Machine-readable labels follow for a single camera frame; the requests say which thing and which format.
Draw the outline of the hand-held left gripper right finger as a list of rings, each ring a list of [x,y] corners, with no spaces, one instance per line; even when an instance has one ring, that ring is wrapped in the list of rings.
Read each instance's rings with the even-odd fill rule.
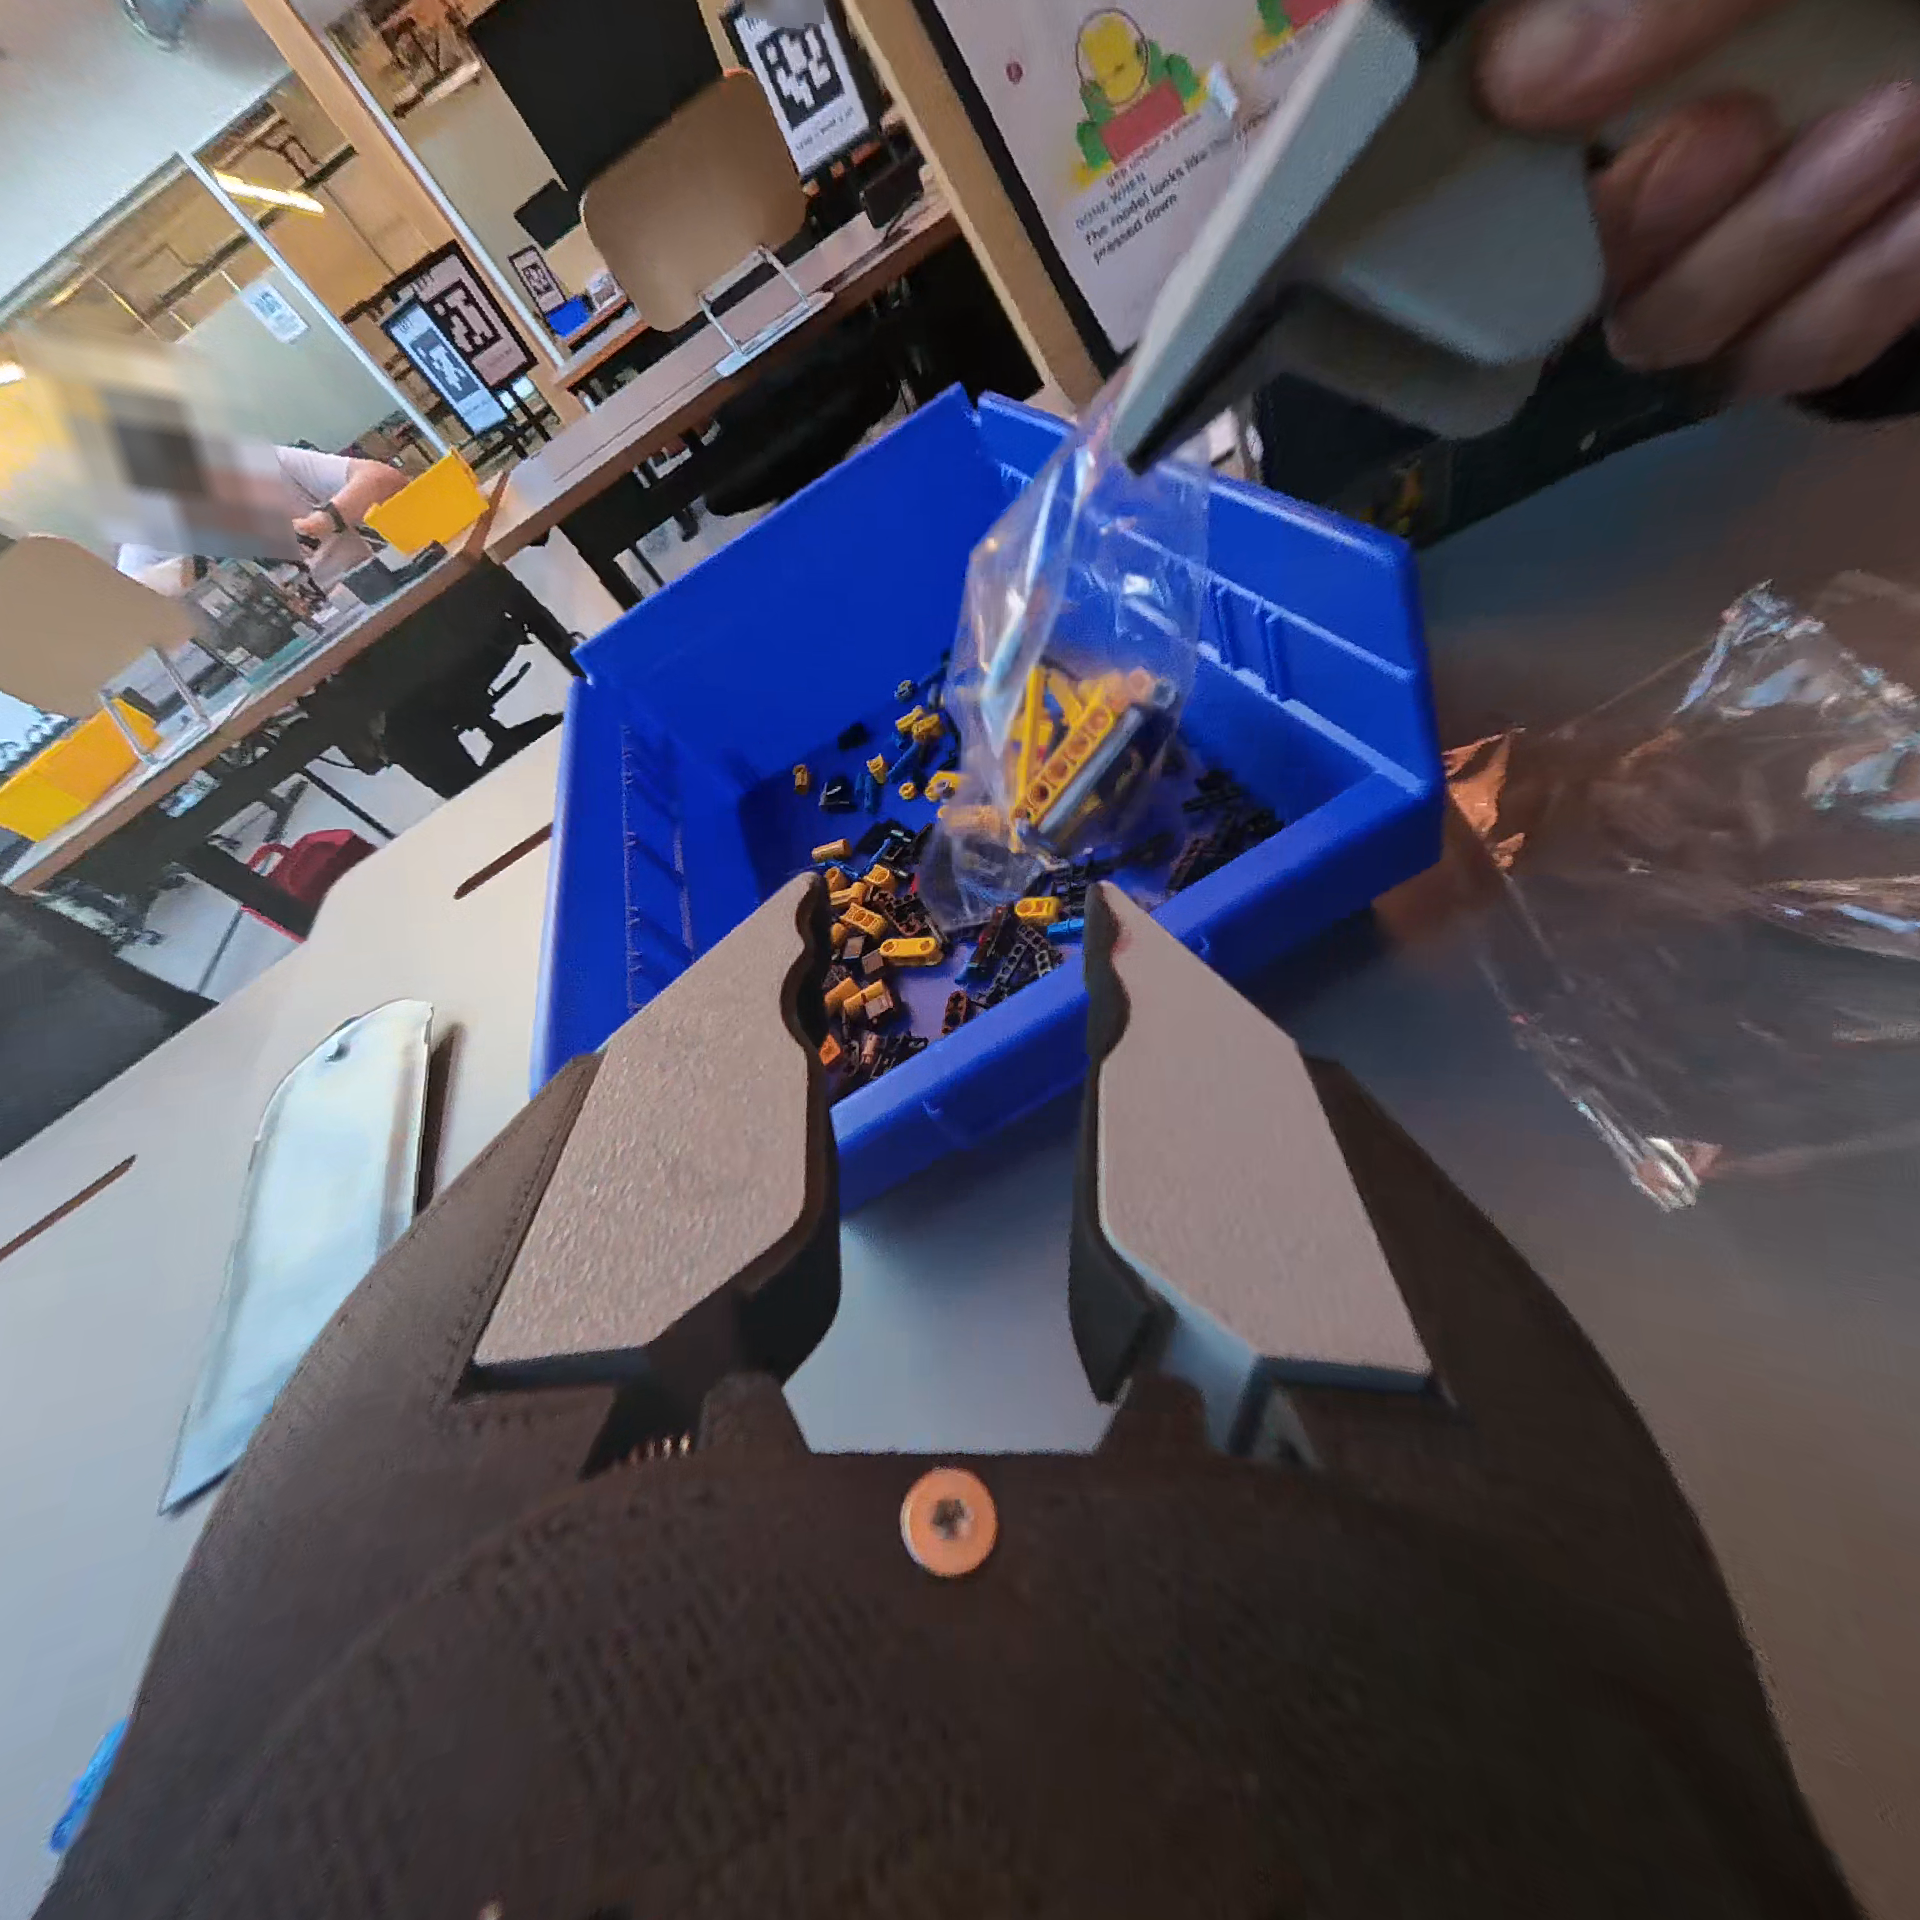
[[[1216,1451],[1317,1462],[1305,1388],[1424,1394],[1429,1357],[1306,1058],[1139,898],[1084,913],[1068,1324],[1098,1404],[1194,1388]]]

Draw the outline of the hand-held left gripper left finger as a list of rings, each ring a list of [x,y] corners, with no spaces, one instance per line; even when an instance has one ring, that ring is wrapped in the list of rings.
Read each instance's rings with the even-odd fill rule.
[[[647,1002],[469,1352],[494,1384],[792,1379],[841,1308],[829,892],[792,877]]]

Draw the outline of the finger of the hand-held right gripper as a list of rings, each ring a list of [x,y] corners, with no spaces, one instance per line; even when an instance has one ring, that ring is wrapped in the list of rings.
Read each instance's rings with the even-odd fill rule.
[[[1336,3],[1306,33],[1292,84],[1164,277],[1115,388],[1115,460],[1153,468],[1280,374],[1300,240],[1418,73],[1393,3]]]

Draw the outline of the pile of small lego pieces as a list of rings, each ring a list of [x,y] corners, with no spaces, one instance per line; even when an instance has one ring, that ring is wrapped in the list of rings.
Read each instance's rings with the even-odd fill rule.
[[[853,722],[834,746],[792,769],[792,803],[819,803],[829,822],[807,861],[829,892],[827,1040],[829,1096],[848,1096],[915,1062],[1026,984],[1058,974],[1086,930],[1086,898],[1103,882],[1159,907],[1170,897],[1264,847],[1283,815],[1234,769],[1164,737],[1142,811],[1122,835],[1038,851],[1023,877],[991,877],[987,898],[939,888],[950,861],[939,829],[996,825],[996,811],[966,795],[965,705],[950,671],[896,683],[886,725]]]

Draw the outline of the blue plastic bin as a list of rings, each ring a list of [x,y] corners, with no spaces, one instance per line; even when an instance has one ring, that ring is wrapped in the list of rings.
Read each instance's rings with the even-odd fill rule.
[[[823,877],[807,851],[827,834],[864,829],[792,803],[794,763],[853,722],[886,725],[899,681],[950,671],[972,550],[1063,438],[1058,417],[951,388],[580,649],[533,1086],[792,877]],[[1180,737],[1283,825],[1139,907],[1239,983],[1424,872],[1443,854],[1447,779],[1399,541],[1208,473],[1203,592]],[[841,1206],[996,1134],[1084,1070],[1077,949],[905,1068],[829,1096]]]

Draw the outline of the clear bag of lego pieces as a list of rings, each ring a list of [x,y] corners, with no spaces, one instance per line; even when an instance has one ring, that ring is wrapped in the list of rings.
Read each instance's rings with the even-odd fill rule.
[[[957,793],[917,865],[939,930],[1112,851],[1145,811],[1200,671],[1208,473],[1135,470],[1112,399],[973,541],[950,656]]]

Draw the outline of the white lego instruction poster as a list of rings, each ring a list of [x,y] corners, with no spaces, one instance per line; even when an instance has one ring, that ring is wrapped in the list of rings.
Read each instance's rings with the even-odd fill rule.
[[[1090,354],[1170,267],[1336,3],[917,3]]]

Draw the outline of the black lego box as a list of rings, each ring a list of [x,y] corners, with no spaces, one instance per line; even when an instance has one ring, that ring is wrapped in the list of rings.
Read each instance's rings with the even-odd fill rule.
[[[1429,429],[1396,422],[1305,375],[1272,375],[1250,399],[1259,485],[1371,522],[1412,545],[1450,522],[1454,456]]]

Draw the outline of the silver foil pouch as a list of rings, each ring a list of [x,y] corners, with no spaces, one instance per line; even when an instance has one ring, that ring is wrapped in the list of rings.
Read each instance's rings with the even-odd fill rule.
[[[343,1020],[266,1101],[160,1516],[241,1459],[319,1334],[411,1227],[428,1053],[434,1003],[396,997]]]

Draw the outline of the red bag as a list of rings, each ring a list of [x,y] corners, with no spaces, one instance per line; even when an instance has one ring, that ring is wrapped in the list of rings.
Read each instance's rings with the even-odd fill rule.
[[[322,898],[341,883],[343,872],[352,872],[372,851],[378,844],[356,829],[315,829],[292,844],[266,839],[246,854],[246,871],[272,883],[281,897],[286,897],[292,907],[266,912],[246,902],[241,912],[254,922],[304,941]]]

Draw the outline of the black white marker tag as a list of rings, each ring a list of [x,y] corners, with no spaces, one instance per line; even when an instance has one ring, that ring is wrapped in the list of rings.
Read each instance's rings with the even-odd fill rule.
[[[372,306],[383,338],[444,399],[467,439],[509,438],[528,446],[533,415],[519,385],[533,374],[533,349],[458,243],[392,277]]]
[[[727,3],[722,17],[804,177],[883,139],[876,77],[841,3]]]

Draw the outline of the empty clear plastic bag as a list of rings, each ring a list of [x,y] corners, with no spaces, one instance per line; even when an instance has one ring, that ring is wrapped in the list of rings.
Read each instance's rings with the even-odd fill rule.
[[[1916,1146],[1912,582],[1753,585],[1447,779],[1503,1014],[1656,1206]]]

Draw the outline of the wooden back chair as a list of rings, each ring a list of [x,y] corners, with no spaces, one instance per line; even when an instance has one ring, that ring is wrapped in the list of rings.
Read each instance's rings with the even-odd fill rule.
[[[640,319],[677,331],[702,290],[804,232],[807,191],[763,84],[727,67],[581,192],[581,227]]]
[[[31,532],[3,545],[3,693],[89,718],[150,653],[201,643],[195,612],[89,550]]]

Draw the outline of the black monitor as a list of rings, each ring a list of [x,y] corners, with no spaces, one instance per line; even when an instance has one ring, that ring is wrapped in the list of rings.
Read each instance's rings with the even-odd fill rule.
[[[467,39],[568,191],[722,77],[700,3],[489,3]]]

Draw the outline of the yellow plastic bin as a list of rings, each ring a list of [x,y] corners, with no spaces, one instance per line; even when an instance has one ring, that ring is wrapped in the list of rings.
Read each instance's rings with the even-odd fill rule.
[[[434,460],[401,491],[366,506],[363,527],[401,555],[455,545],[489,511],[489,491],[458,451]]]
[[[160,746],[152,718],[106,703],[3,779],[3,834],[31,844],[76,822]]]

